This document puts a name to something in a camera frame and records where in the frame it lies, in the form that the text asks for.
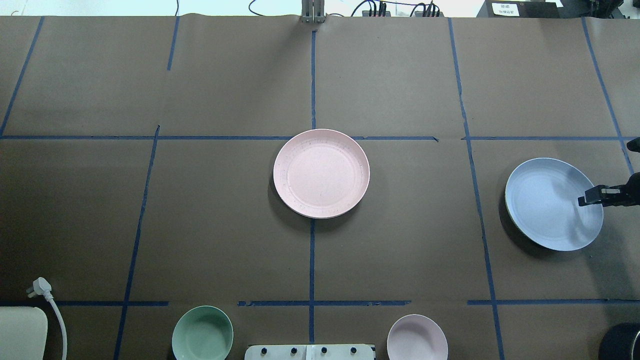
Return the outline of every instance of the white label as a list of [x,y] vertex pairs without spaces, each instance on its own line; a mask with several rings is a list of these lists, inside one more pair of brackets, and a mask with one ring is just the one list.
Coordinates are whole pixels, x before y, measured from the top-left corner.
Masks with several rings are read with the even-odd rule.
[[491,6],[495,15],[520,16],[518,13],[518,5],[516,4],[491,3]]

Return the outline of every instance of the metal clamp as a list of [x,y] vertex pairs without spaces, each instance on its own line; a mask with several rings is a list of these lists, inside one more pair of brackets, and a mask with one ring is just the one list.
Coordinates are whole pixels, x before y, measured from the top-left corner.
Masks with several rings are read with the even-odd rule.
[[302,0],[302,22],[321,24],[326,19],[324,0]]

